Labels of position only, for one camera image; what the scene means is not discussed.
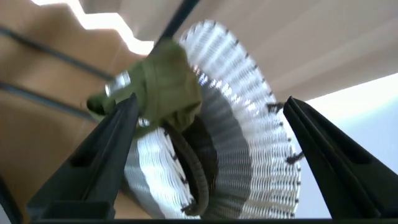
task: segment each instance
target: beige wall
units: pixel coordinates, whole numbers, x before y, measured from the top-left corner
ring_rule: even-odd
[[[0,23],[111,74],[132,64],[112,30],[84,30],[65,6],[39,7],[29,0],[0,0]],[[57,58],[0,35],[0,81],[80,107],[104,81]],[[19,208],[96,126],[0,90],[0,174]],[[147,218],[122,195],[118,218]]]

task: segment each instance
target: olive green cloth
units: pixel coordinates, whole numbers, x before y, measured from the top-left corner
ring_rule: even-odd
[[[148,127],[137,127],[135,138],[153,131],[163,122],[180,132],[193,123],[201,107],[200,85],[185,50],[178,43],[162,41],[155,52],[135,63],[128,73],[130,85],[110,97],[103,91],[88,99],[87,107],[95,119],[103,119],[116,103],[135,93],[141,118],[150,122]]]

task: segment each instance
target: laundry basket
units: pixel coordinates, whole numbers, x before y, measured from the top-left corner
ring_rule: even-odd
[[[195,24],[179,42],[201,85],[199,117],[211,136],[202,147],[216,151],[215,189],[203,214],[182,211],[194,200],[192,186],[172,138],[158,128],[132,143],[126,193],[154,218],[293,218],[300,165],[286,163],[295,154],[289,125],[281,111],[269,109],[276,99],[256,62],[215,21]]]

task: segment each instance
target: green fabric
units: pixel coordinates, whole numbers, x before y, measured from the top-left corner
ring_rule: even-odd
[[[88,99],[87,106],[95,119],[100,121],[116,103],[135,93],[141,118],[150,122],[148,127],[137,127],[135,138],[153,131],[163,122],[168,122],[180,132],[193,123],[200,111],[201,91],[187,55],[178,43],[162,41],[155,52],[135,63],[128,73],[131,79],[129,86],[110,97],[103,91]]]

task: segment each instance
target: white wall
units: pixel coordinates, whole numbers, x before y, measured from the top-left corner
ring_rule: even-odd
[[[395,74],[307,103],[398,173],[397,83]],[[303,160],[301,166],[302,187],[296,218],[330,218],[307,161]]]

